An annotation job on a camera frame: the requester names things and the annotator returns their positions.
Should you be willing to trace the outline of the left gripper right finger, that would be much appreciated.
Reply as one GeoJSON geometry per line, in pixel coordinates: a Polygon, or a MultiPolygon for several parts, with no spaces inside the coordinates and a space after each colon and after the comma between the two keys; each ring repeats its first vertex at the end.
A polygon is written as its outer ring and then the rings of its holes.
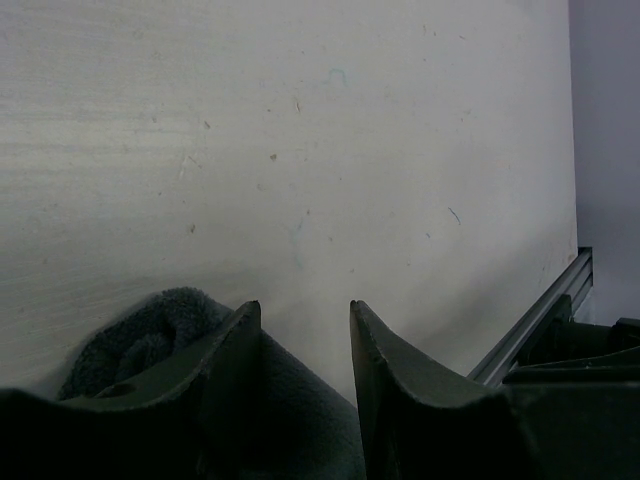
{"type": "Polygon", "coordinates": [[[455,373],[364,302],[350,329],[371,479],[635,479],[639,324],[563,319],[559,301],[497,387],[455,373]]]}

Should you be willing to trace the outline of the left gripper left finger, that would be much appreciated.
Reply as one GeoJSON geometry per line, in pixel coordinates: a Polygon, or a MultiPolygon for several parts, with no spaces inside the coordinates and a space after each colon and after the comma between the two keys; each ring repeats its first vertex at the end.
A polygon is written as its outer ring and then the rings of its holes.
{"type": "Polygon", "coordinates": [[[4,479],[229,478],[258,384],[261,307],[93,397],[1,392],[4,479]]]}

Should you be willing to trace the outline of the purple and black towel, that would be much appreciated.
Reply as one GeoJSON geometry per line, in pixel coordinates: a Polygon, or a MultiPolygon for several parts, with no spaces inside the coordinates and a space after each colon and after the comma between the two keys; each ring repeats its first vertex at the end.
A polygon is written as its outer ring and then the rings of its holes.
{"type": "MultiPolygon", "coordinates": [[[[59,388],[95,396],[213,333],[232,309],[192,287],[164,290],[97,332],[59,388]]],[[[356,408],[268,334],[243,479],[363,479],[356,408]]]]}

